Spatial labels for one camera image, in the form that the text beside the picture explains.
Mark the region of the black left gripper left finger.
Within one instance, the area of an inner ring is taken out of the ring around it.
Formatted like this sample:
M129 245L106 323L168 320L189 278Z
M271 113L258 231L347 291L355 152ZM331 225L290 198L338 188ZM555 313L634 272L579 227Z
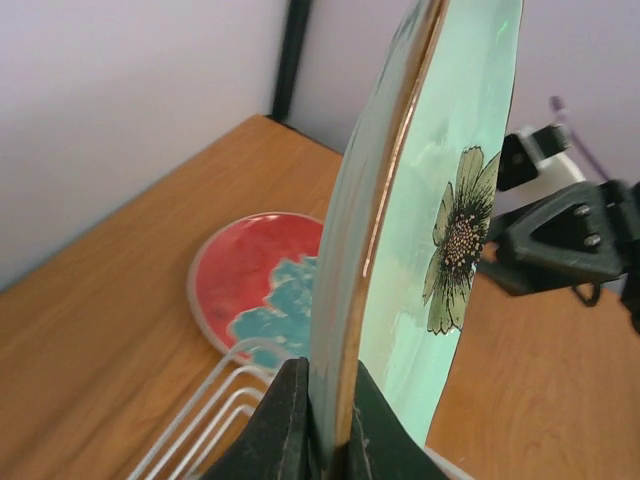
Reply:
M244 430L205 480L303 480L308 458L306 358L284 362Z

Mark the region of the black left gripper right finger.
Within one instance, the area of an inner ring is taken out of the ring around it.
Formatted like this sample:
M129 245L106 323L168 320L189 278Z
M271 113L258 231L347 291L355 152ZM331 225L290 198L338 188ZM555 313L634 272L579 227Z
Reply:
M348 480L441 480L447 475L408 435L363 363L358 364Z

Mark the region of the plain green plate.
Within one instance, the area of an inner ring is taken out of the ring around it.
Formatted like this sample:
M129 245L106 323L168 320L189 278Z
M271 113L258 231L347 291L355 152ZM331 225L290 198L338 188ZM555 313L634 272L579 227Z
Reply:
M359 366L426 441L494 205L522 5L416 1L346 148L312 300L309 397L328 462Z

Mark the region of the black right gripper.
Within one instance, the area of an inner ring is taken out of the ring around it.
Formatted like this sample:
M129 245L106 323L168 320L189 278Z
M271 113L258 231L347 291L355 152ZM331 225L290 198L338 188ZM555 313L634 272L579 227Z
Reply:
M513 296L625 275L620 301L639 333L639 184L580 182L491 219L480 273Z

